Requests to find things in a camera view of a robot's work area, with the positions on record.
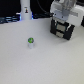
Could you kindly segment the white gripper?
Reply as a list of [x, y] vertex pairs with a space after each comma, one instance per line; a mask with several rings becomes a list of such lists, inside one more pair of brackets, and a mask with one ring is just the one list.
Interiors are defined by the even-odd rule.
[[77, 0], [54, 0], [50, 8], [53, 19], [80, 26], [84, 17], [84, 8], [76, 2]]

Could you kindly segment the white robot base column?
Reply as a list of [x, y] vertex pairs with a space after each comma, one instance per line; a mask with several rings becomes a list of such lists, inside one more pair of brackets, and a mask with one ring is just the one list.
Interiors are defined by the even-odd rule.
[[30, 9], [30, 0], [20, 0], [21, 2], [21, 19], [31, 20], [32, 12]]

